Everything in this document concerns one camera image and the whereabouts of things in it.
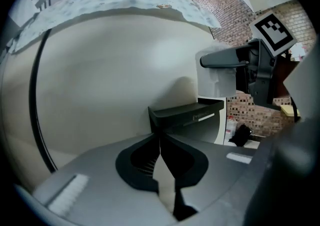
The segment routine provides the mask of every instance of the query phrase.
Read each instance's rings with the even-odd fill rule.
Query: brick wall
[[[232,46],[243,45],[252,38],[249,23],[272,10],[293,32],[298,42],[308,51],[316,34],[305,11],[298,1],[290,1],[270,10],[253,13],[242,0],[195,0],[211,11],[221,24],[220,29],[212,29],[216,40]],[[290,98],[275,99],[280,104],[291,104]],[[240,124],[245,123],[254,134],[269,136],[292,124],[293,118],[283,112],[256,106],[250,95],[237,91],[235,97],[227,98],[227,114]]]

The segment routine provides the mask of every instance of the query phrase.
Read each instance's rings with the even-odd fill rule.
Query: patterned fabric
[[[9,51],[13,53],[20,50],[46,30],[82,14],[130,7],[159,10],[174,9],[181,12],[186,21],[211,28],[221,27],[212,13],[193,0],[62,0],[40,12],[23,29]]]

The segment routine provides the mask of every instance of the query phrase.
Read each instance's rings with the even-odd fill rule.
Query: white curved wall
[[[210,33],[190,24],[138,15],[92,19],[50,36],[36,98],[56,165],[88,149],[150,133],[148,106],[194,102],[195,54],[211,41]],[[29,119],[29,80],[38,46],[8,57],[2,86],[7,140],[32,187],[49,176]]]

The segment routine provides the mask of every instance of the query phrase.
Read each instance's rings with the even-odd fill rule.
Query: wall
[[[196,0],[211,11],[221,24],[220,29],[212,29],[216,40],[232,46],[243,45],[252,37],[249,23],[263,12],[253,13],[242,0]],[[315,40],[315,31],[305,11],[298,1],[290,1],[271,9],[293,32],[298,42],[308,51]],[[290,98],[275,99],[276,104],[290,104]],[[254,134],[268,136],[278,132],[293,119],[282,112],[255,106],[250,95],[237,92],[227,99],[228,115],[251,127]]]
[[[39,64],[36,103],[57,167],[94,147],[150,133],[148,106],[195,102],[195,54],[211,43],[209,31],[141,15],[95,18],[51,34]],[[8,56],[1,92],[6,139],[29,189],[49,175],[33,138],[28,105],[38,46]],[[211,120],[216,122],[212,135],[223,139],[220,115]]]
[[[11,38],[15,37],[20,30],[20,27],[7,16],[2,31],[0,33],[0,51],[3,51]]]

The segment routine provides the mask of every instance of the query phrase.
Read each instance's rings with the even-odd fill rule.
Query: black shelf
[[[166,129],[198,121],[223,108],[223,100],[198,99],[196,103],[168,109],[153,110],[148,107],[148,111],[153,124],[159,129]]]

